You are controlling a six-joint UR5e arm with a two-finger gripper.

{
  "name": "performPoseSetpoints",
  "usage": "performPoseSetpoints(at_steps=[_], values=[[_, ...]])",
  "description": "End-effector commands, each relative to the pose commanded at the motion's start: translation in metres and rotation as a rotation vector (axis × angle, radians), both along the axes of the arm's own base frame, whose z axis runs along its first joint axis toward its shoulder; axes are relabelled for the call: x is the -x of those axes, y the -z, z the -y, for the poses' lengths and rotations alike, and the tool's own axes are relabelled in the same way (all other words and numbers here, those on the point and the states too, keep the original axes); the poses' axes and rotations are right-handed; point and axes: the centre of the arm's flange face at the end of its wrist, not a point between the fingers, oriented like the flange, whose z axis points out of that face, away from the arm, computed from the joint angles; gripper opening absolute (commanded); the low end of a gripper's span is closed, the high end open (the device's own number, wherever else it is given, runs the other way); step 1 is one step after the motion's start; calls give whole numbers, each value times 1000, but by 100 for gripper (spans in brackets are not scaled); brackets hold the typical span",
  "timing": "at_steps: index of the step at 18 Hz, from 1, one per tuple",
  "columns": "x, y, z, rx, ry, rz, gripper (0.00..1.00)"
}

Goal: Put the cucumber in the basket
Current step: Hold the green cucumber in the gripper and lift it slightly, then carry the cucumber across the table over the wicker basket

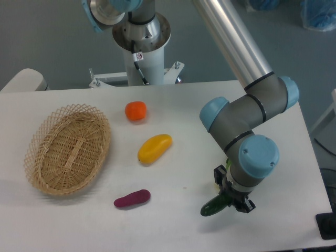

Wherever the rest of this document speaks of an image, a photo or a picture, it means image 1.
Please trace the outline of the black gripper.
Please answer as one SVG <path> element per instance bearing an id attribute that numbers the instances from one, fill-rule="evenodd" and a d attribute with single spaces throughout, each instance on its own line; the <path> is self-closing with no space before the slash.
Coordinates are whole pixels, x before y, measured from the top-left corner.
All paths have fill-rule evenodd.
<path id="1" fill-rule="evenodd" d="M 219 165 L 214 169 L 214 181 L 219 186 L 223 186 L 223 179 L 225 177 L 225 167 Z M 241 213 L 250 213 L 256 208 L 256 205 L 252 200 L 249 199 L 248 193 L 237 191 L 233 188 L 233 183 L 230 186 L 229 183 L 226 184 L 226 187 L 221 191 L 221 194 L 227 194 L 234 201 L 234 207 L 238 212 Z"/>

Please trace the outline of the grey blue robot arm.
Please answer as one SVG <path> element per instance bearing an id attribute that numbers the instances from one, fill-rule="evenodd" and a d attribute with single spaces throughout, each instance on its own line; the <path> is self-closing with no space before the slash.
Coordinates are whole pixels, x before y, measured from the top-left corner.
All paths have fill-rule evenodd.
<path id="1" fill-rule="evenodd" d="M 163 48 L 171 30 L 156 11 L 155 1 L 81 4 L 96 32 L 112 29 L 114 41 L 124 51 L 129 85 L 161 85 L 168 79 Z M 228 206 L 249 213 L 255 208 L 249 194 L 279 161 L 275 142 L 253 129 L 295 105 L 299 90 L 289 77 L 274 74 L 230 1 L 194 5 L 245 91 L 233 102 L 214 98 L 200 111 L 202 124 L 227 156 L 226 165 L 214 170 L 219 194 L 202 207 L 201 215 L 211 216 Z"/>

